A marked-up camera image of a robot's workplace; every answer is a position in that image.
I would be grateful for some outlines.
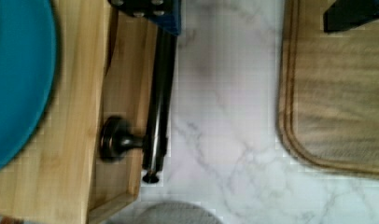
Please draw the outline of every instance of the teal plate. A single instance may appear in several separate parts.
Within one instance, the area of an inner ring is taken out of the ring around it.
[[[25,146],[43,116],[56,45],[49,0],[0,0],[0,169]]]

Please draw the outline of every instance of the marble countertop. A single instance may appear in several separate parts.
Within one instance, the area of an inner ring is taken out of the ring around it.
[[[379,181],[299,164],[276,132],[283,0],[184,1],[161,183],[110,218],[199,204],[225,224],[379,223]]]

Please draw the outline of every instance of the round knob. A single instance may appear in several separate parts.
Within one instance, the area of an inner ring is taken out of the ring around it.
[[[114,116],[105,122],[100,138],[100,156],[103,161],[120,161],[129,150],[141,147],[143,138],[130,133],[128,121]]]
[[[147,172],[147,174],[143,176],[143,181],[148,184],[156,184],[160,181],[160,179],[156,173]]]
[[[111,4],[116,6],[116,7],[120,7],[124,4],[125,2],[123,0],[111,0]]]

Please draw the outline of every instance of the wood grain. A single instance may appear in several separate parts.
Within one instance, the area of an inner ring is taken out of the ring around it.
[[[86,223],[101,117],[111,9],[107,1],[53,1],[60,37],[54,93],[21,154],[0,172],[0,215]]]
[[[122,116],[133,133],[144,135],[147,127],[150,84],[154,65],[157,26],[146,19],[119,14],[117,40],[104,84],[104,120]],[[122,194],[139,191],[142,151],[131,151],[124,160],[108,164],[97,157],[90,209]]]
[[[333,2],[286,2],[279,129],[302,161],[379,178],[379,21],[326,35]]]
[[[106,220],[107,217],[113,216],[115,213],[120,211],[122,207],[125,207],[137,198],[137,195],[130,193],[124,193],[114,198],[101,206],[93,209],[89,213],[89,224],[99,224]]]

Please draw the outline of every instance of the wooden cutting board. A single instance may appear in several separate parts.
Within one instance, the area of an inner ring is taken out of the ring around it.
[[[379,178],[379,21],[324,34],[334,2],[286,1],[280,133],[305,163]]]

